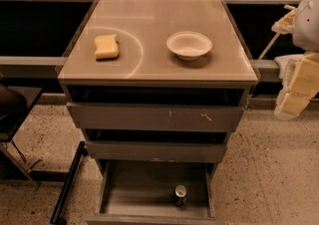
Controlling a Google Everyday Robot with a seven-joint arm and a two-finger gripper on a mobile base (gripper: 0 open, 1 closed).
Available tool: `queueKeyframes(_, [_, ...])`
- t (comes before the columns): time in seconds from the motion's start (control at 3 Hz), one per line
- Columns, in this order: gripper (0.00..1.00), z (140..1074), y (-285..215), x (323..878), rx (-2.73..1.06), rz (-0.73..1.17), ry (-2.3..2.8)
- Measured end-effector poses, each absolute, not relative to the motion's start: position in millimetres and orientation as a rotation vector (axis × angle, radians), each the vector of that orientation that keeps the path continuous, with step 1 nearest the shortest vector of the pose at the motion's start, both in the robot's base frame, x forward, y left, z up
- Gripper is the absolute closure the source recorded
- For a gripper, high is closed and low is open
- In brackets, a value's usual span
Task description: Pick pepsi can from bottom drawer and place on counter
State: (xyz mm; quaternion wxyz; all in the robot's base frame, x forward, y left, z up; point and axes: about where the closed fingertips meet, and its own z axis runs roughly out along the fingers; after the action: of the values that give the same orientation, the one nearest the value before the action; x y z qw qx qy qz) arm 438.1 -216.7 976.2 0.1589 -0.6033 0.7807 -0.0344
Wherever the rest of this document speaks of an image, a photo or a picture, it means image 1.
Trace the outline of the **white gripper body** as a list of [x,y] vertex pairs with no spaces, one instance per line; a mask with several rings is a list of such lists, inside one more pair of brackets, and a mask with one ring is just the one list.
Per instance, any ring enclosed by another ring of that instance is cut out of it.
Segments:
[[294,32],[294,18],[295,18],[296,10],[293,9],[276,21],[271,30],[278,34],[292,34]]

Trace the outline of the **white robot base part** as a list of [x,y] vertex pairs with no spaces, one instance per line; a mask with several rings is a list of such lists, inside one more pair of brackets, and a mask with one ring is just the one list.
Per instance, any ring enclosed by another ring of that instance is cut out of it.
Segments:
[[302,54],[276,57],[274,61],[279,66],[279,79],[288,79],[294,72],[295,63],[298,62],[302,57]]

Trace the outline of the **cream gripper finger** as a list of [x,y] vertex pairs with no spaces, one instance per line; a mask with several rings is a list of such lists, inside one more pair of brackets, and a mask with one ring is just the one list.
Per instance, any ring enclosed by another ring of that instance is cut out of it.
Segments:
[[280,93],[276,100],[274,115],[282,120],[294,119],[300,116],[309,103],[310,101],[308,99]]
[[295,63],[288,90],[308,98],[314,98],[319,93],[319,53],[305,53]]

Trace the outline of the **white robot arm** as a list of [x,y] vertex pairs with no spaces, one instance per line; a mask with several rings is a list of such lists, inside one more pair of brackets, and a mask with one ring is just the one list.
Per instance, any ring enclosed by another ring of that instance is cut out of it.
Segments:
[[300,116],[319,93],[319,0],[302,0],[271,28],[275,33],[292,34],[293,44],[305,51],[295,56],[281,56],[279,92],[274,114],[282,120]]

